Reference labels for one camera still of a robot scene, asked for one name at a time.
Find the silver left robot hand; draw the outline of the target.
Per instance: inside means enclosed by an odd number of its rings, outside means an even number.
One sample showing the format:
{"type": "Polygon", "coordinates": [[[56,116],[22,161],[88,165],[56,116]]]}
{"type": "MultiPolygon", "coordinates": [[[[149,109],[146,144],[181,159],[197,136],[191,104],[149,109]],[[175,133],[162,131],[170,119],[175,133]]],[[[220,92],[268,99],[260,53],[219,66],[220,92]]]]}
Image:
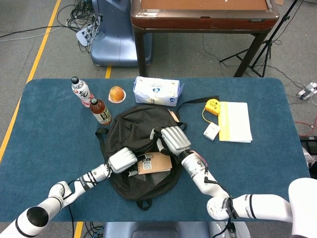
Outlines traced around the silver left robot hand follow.
{"type": "Polygon", "coordinates": [[[131,166],[133,166],[138,159],[148,159],[151,158],[152,155],[142,154],[140,156],[136,156],[129,148],[125,147],[108,159],[108,167],[109,167],[109,175],[111,176],[112,173],[119,174],[131,166]]]}

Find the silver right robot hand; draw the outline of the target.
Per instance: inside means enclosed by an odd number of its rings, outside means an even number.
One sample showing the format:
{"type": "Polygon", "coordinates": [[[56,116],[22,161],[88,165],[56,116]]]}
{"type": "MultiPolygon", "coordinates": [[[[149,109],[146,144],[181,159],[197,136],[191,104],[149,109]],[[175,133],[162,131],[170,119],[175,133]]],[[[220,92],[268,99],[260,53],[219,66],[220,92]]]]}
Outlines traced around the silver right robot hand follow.
{"type": "Polygon", "coordinates": [[[153,128],[150,140],[155,142],[160,153],[169,156],[189,152],[191,147],[191,142],[179,126],[153,128]]]}

